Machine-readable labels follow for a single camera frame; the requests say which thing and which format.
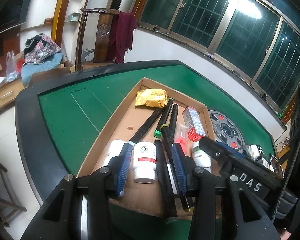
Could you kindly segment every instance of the gray and red box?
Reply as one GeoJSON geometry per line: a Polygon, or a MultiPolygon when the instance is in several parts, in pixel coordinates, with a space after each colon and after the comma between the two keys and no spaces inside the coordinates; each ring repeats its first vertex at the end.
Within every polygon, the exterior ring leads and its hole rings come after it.
{"type": "Polygon", "coordinates": [[[190,141],[197,142],[206,136],[198,112],[193,107],[187,106],[182,112],[185,124],[188,127],[188,137],[190,141]]]}

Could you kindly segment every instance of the bolt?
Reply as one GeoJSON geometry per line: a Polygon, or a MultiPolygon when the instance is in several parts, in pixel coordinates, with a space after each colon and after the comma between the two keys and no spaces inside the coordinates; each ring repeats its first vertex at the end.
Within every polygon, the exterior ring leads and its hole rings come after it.
{"type": "Polygon", "coordinates": [[[231,176],[230,176],[230,179],[231,179],[232,181],[234,181],[234,182],[236,182],[236,181],[239,180],[239,178],[238,178],[236,175],[231,175],[231,176]]]}
{"type": "Polygon", "coordinates": [[[101,172],[101,173],[108,173],[108,172],[109,172],[109,168],[106,167],[106,166],[101,167],[101,168],[100,168],[100,172],[101,172]]]}
{"type": "Polygon", "coordinates": [[[195,171],[196,173],[203,173],[203,172],[204,172],[204,168],[202,168],[202,167],[195,167],[195,168],[194,168],[194,171],[195,171]]]}
{"type": "Polygon", "coordinates": [[[66,181],[70,181],[71,179],[73,179],[73,175],[72,174],[68,174],[65,176],[65,180],[66,181]]]}

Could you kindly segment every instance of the yellow plastic wrapper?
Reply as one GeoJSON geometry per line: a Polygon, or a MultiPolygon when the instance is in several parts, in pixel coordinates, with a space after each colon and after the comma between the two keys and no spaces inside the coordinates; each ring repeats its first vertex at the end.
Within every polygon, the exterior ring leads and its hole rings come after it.
{"type": "Polygon", "coordinates": [[[167,105],[167,92],[163,89],[145,89],[137,93],[135,106],[151,106],[164,108],[167,105]]]}

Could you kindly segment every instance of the white plastic bag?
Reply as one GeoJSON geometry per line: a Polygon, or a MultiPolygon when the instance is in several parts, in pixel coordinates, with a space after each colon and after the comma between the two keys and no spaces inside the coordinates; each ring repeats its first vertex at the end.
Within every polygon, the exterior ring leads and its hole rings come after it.
{"type": "Polygon", "coordinates": [[[7,53],[6,65],[6,82],[8,83],[18,78],[18,72],[16,71],[17,60],[13,51],[7,53]]]}

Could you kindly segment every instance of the drawer handle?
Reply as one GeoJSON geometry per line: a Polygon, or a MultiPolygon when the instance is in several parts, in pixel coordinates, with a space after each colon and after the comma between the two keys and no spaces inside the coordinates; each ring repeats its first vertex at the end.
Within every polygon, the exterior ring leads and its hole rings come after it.
{"type": "Polygon", "coordinates": [[[6,94],[3,95],[2,97],[0,97],[0,99],[2,100],[2,99],[6,98],[6,97],[8,97],[8,96],[10,96],[10,95],[13,95],[13,90],[10,91],[10,92],[8,92],[8,93],[6,93],[6,94]]]}

